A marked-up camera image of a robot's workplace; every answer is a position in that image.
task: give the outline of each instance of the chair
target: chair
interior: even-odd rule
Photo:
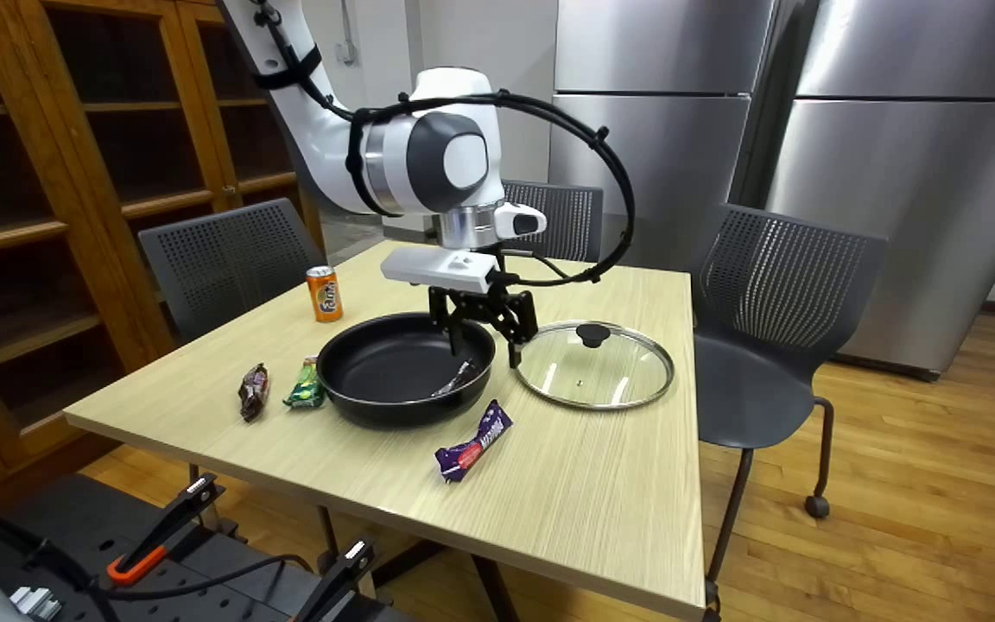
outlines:
[[[288,196],[140,232],[181,338],[305,283],[326,254]]]
[[[509,250],[531,250],[588,262],[600,258],[600,185],[505,178],[505,196],[545,214],[543,236],[505,242]]]
[[[813,395],[813,372],[859,322],[886,242],[828,232],[768,212],[723,208],[723,223],[695,269],[698,434],[744,449],[733,497],[705,575],[708,618],[719,618],[719,570],[737,530],[754,449],[786,442],[822,409],[820,480],[805,497],[828,516],[837,409]]]

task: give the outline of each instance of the purple wrapper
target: purple wrapper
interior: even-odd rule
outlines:
[[[461,447],[435,449],[439,472],[445,480],[462,480],[469,467],[510,429],[509,412],[490,402],[484,418],[477,421],[477,434]]]

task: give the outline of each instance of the pot lid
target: pot lid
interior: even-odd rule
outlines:
[[[552,323],[521,345],[520,380],[558,403],[624,412],[657,402],[673,358],[657,343],[608,322]]]

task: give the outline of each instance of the chair leg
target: chair leg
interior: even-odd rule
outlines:
[[[744,490],[751,480],[751,464],[754,464],[754,449],[744,449],[741,467],[737,467],[733,497],[730,497],[726,517],[723,517],[719,534],[714,534],[712,563],[705,570],[705,618],[719,618],[719,570],[730,555],[730,538],[737,533],[737,516],[741,516]]]
[[[832,467],[837,403],[826,397],[814,397],[814,403],[822,409],[820,477],[814,490],[805,497],[805,512],[822,523],[832,512],[822,490],[828,486],[828,467]]]

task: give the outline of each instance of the stainless steel refrigerator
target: stainless steel refrigerator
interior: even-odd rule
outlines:
[[[692,267],[730,196],[774,0],[559,0],[558,103],[608,129],[635,199],[624,262]],[[605,191],[605,250],[623,196],[579,143],[552,131],[549,178]]]
[[[888,236],[842,349],[938,376],[995,283],[995,0],[822,0],[768,212]]]

